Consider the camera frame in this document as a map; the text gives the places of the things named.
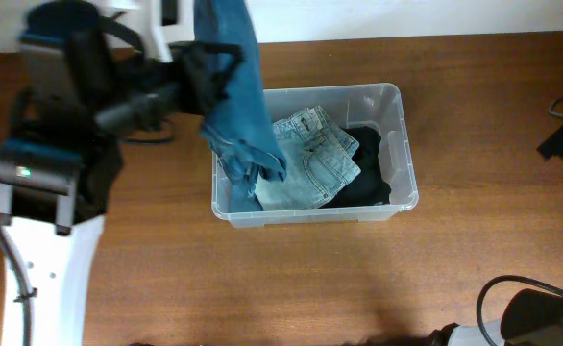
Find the dark blue jeans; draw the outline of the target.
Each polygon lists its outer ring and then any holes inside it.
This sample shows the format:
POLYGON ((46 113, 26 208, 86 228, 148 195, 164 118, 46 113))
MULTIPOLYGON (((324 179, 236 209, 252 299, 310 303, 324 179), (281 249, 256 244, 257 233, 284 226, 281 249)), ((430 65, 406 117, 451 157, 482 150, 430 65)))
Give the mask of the dark blue jeans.
POLYGON ((283 181, 287 161, 265 105, 257 37, 245 1, 195 1, 194 34, 198 41, 241 49, 243 62, 225 87, 228 97, 206 117, 201 135, 231 183, 229 211, 262 211, 257 180, 283 181))

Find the light blue jeans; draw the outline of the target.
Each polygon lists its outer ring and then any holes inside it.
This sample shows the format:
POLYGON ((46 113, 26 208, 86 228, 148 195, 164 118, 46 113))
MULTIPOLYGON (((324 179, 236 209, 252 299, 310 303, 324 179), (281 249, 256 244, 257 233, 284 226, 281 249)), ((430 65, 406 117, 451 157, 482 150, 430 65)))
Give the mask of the light blue jeans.
POLYGON ((358 141, 319 106, 277 121, 273 130, 286 158, 286 177, 257 180, 256 197, 266 211, 318 209, 361 173, 353 161, 358 141))

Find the black garment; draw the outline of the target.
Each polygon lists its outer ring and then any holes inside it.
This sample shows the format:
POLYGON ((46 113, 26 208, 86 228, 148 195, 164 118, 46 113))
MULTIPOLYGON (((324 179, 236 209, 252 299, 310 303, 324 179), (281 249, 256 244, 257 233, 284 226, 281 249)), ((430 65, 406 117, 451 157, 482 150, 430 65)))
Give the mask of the black garment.
POLYGON ((360 168, 360 173, 343 187, 331 201, 322 206, 322 209, 389 204, 392 189, 381 176, 379 163, 380 134, 366 126, 345 129, 345 132, 356 139, 359 144, 353 154, 353 161, 360 168))

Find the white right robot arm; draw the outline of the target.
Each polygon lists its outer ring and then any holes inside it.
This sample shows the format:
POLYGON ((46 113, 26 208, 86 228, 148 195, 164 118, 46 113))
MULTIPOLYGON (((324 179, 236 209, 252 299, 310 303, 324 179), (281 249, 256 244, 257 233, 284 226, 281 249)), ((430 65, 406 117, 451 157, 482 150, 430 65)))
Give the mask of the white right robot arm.
MULTIPOLYGON (((563 125, 539 147, 540 155, 548 160, 557 156, 563 160, 563 125)), ((477 323, 474 326, 450 324, 435 330, 426 345, 563 345, 563 288, 531 278, 503 275, 482 288, 477 298, 477 323), (506 282, 525 284, 508 303, 502 318, 486 323, 483 303, 487 292, 506 282)))

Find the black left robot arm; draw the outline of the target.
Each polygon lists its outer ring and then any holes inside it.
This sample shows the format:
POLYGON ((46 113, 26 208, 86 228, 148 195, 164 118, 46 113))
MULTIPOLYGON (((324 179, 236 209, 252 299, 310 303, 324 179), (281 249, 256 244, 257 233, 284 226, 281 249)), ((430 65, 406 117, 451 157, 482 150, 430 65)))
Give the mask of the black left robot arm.
POLYGON ((211 114, 244 55, 195 41, 149 58, 137 32, 87 1, 34 7, 19 45, 30 83, 0 145, 1 341, 78 345, 121 145, 162 144, 173 113, 211 114))

